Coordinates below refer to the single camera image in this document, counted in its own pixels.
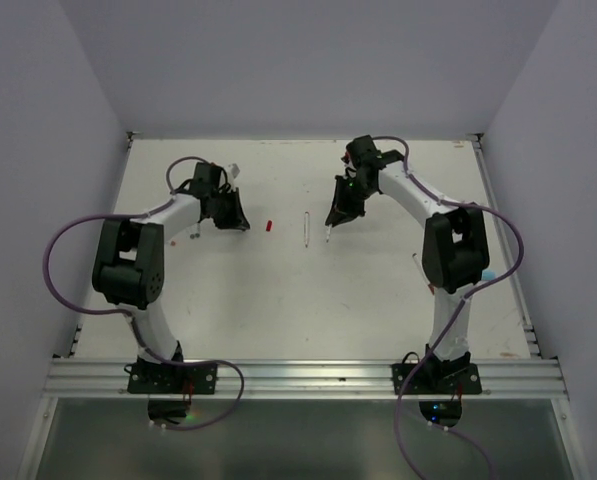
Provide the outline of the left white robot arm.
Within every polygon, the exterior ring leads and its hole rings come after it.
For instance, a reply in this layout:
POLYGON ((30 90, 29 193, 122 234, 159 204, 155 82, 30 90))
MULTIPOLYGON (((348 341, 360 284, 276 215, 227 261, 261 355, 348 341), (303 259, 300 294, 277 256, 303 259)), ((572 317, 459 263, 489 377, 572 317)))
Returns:
POLYGON ((140 215, 103 220, 92 271, 93 289, 125 316, 138 357, 154 364, 150 379, 163 392, 179 390, 186 369, 160 300, 165 285, 165 246, 176 235, 211 220, 219 230, 250 229, 235 179, 236 164, 200 162, 164 205, 140 215))

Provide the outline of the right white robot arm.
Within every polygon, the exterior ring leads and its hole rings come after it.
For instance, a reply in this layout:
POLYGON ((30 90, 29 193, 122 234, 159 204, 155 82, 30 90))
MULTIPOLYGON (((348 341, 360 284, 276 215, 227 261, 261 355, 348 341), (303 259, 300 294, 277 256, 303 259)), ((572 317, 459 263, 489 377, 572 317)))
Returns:
POLYGON ((484 215, 417 178, 408 166, 409 147, 381 151, 376 138, 364 135, 345 147, 344 173, 325 220, 328 230, 365 215, 374 194, 393 199, 423 228, 420 265, 434 290, 434 320, 423 369, 429 389, 446 392, 459 380, 456 365, 469 361, 467 340, 470 308, 464 296, 482 281, 490 265, 484 215))

